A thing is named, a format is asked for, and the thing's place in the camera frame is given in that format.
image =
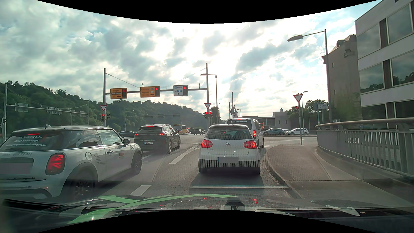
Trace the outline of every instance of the side mirror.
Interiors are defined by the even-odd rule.
[[[131,143],[131,141],[127,138],[124,139],[124,146],[127,146],[129,143]]]

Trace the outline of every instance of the white car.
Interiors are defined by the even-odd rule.
[[[234,119],[227,119],[226,124],[242,124],[246,125],[252,136],[255,137],[256,143],[259,148],[265,147],[265,138],[263,136],[263,130],[260,127],[258,121],[252,118],[234,118]]]
[[[141,148],[109,127],[46,125],[14,131],[1,145],[0,190],[4,198],[75,201],[93,197],[97,182],[141,167]]]
[[[309,131],[303,128],[302,130],[299,128],[294,128],[292,130],[286,131],[286,134],[290,134],[290,135],[301,134],[301,131],[302,131],[302,134],[305,136],[309,134]]]
[[[260,152],[256,139],[245,125],[217,124],[209,127],[201,143],[198,170],[235,167],[260,174]]]

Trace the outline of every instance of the red taillight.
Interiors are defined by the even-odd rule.
[[[201,143],[201,148],[210,148],[213,146],[213,142],[209,141],[209,140],[203,140],[203,142]]]
[[[245,142],[243,144],[243,146],[244,146],[244,148],[247,148],[247,149],[256,149],[257,148],[256,142],[254,140]]]
[[[46,175],[59,174],[65,168],[65,156],[63,154],[54,154],[49,158],[46,165]]]

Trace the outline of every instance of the guardrail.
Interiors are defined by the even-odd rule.
[[[396,126],[396,129],[375,129]],[[414,177],[414,117],[320,124],[318,146],[370,165]]]

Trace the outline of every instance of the traffic light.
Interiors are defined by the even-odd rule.
[[[184,85],[183,86],[183,95],[187,95],[188,96],[188,86]]]
[[[155,88],[155,97],[159,97],[159,87]]]
[[[127,89],[126,88],[122,88],[122,98],[123,99],[126,99],[127,98],[127,94],[128,94]]]

